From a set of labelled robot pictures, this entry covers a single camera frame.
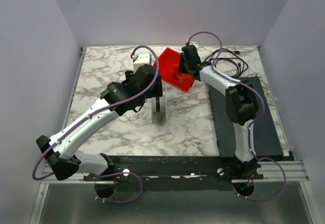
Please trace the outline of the white cable spool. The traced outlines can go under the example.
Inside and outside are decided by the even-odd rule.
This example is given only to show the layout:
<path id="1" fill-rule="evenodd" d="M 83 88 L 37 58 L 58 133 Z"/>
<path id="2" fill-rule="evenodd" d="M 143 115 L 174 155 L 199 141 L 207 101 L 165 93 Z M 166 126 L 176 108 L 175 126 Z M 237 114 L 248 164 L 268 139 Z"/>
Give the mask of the white cable spool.
<path id="1" fill-rule="evenodd" d="M 151 121 L 152 124 L 166 125 L 167 124 L 167 97 L 166 86 L 162 86 L 162 96 L 153 97 L 151 99 Z"/>

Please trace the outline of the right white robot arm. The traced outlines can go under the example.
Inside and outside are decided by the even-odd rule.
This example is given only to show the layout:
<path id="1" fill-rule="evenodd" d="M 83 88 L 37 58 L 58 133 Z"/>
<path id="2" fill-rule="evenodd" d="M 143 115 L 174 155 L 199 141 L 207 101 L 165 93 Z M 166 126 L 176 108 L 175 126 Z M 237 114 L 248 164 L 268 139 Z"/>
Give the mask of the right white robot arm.
<path id="1" fill-rule="evenodd" d="M 251 167 L 257 161 L 253 127 L 258 120 L 257 99 L 263 101 L 261 95 L 250 82 L 232 78 L 219 72 L 215 65 L 202 62 L 195 45 L 181 48 L 179 72 L 190 74 L 196 80 L 205 82 L 224 95 L 225 112 L 235 130 L 235 157 L 238 167 L 242 169 Z"/>

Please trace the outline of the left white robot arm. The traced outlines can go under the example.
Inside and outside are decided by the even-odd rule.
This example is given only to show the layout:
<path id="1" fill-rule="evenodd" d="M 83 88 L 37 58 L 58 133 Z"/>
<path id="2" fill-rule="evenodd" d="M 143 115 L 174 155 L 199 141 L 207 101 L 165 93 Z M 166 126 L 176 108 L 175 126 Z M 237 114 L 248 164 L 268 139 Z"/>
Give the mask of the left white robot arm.
<path id="1" fill-rule="evenodd" d="M 126 71 L 125 81 L 111 82 L 83 115 L 59 133 L 41 135 L 36 144 L 59 181 L 77 172 L 96 175 L 110 174 L 113 163 L 104 154 L 76 154 L 78 149 L 99 129 L 127 111 L 138 112 L 146 99 L 162 96 L 158 68 L 144 64 L 136 72 Z"/>

